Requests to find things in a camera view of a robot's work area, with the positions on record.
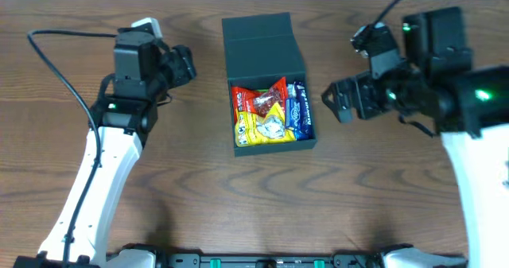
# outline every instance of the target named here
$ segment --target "red candy wrapper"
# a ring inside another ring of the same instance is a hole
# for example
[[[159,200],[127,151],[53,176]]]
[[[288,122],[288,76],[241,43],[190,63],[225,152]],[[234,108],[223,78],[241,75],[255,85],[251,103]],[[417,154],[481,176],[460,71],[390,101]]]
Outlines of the red candy wrapper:
[[[269,91],[263,94],[258,91],[247,90],[246,88],[232,87],[231,97],[233,98],[235,123],[237,123],[237,115],[241,111],[255,113],[265,117],[275,103],[279,103],[284,112],[285,100],[288,98],[286,77],[282,77],[270,87]]]

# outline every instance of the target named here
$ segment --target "box lid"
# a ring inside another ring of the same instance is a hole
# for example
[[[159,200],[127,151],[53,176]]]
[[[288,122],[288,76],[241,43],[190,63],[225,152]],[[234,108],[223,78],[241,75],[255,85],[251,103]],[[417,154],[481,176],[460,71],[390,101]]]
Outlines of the box lid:
[[[223,19],[227,78],[305,73],[289,13]]]

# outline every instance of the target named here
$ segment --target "blue snack package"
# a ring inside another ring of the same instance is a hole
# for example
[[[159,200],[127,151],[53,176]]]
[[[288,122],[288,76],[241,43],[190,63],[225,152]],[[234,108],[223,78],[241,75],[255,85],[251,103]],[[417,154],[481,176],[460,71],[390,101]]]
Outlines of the blue snack package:
[[[307,137],[311,137],[311,112],[309,111],[308,96],[305,93],[304,84],[300,81],[295,81],[293,88],[296,93],[297,101],[301,105],[301,132]]]
[[[295,98],[288,98],[285,109],[285,128],[292,130],[297,140],[308,139],[308,136],[301,132],[301,104]]]

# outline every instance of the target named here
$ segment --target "open box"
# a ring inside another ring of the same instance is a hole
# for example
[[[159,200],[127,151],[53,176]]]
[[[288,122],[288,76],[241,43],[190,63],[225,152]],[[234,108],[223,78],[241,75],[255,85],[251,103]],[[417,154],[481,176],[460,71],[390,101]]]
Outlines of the open box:
[[[236,157],[312,149],[317,143],[311,98],[301,51],[293,36],[289,13],[223,19],[224,54],[230,95],[231,132]],[[288,84],[305,85],[311,114],[312,133],[308,140],[238,147],[235,143],[231,87],[268,89],[283,76]]]

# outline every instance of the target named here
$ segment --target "snack package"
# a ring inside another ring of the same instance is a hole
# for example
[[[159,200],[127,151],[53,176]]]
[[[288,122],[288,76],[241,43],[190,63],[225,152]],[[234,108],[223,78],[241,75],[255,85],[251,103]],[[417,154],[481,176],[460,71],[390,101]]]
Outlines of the snack package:
[[[305,94],[304,84],[296,81],[288,86],[288,92],[293,98],[286,100],[286,128],[292,130],[297,140],[305,140],[311,137],[311,113],[309,101]]]
[[[291,130],[285,129],[285,114],[279,103],[275,103],[265,118],[250,112],[239,112],[235,124],[237,146],[254,146],[296,141]]]
[[[279,103],[284,112],[285,100],[288,98],[286,77],[282,77],[269,90],[252,91],[241,87],[232,87],[231,97],[235,112],[234,123],[237,123],[239,112],[242,111],[265,117],[275,103]]]

